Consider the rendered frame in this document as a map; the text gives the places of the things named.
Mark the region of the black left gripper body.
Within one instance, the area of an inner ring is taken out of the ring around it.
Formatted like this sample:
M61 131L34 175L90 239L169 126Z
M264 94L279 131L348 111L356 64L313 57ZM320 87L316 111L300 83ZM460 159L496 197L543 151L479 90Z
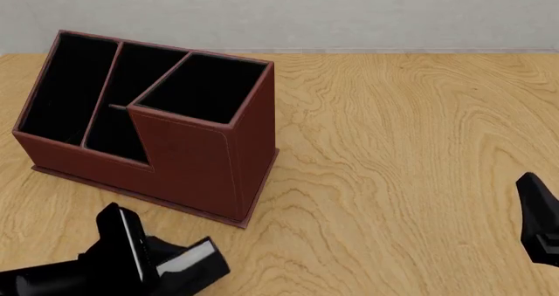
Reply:
M145 238L148 266L151 272L183 272L186 269L183 254L186 247L167 243L155 236Z

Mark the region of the red-brown desk caddy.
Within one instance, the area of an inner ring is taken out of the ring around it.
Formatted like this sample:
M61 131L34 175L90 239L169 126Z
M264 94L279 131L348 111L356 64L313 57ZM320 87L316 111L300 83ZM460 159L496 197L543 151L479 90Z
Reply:
M270 60L59 31L12 133L39 172L246 227L274 86Z

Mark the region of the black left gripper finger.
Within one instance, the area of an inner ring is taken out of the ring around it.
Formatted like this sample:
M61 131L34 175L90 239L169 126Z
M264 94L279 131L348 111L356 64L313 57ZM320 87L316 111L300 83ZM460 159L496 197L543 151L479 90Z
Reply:
M158 282L148 241L138 215L110 203L96 217L102 256L125 282Z
M211 237L204 237L183 254L183 272L158 272L155 296L193 296L230 273L230 267Z

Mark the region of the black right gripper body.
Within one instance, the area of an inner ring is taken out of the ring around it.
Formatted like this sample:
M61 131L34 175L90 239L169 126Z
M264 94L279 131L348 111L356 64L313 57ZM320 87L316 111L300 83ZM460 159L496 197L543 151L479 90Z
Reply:
M533 263L559 265L559 234L522 235L521 243Z

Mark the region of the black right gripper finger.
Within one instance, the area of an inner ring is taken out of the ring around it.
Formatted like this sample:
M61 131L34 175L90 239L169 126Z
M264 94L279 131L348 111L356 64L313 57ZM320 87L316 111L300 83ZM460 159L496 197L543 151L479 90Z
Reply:
M535 240L537 235L559 235L559 200L533 172L516 181L521 203L521 241Z

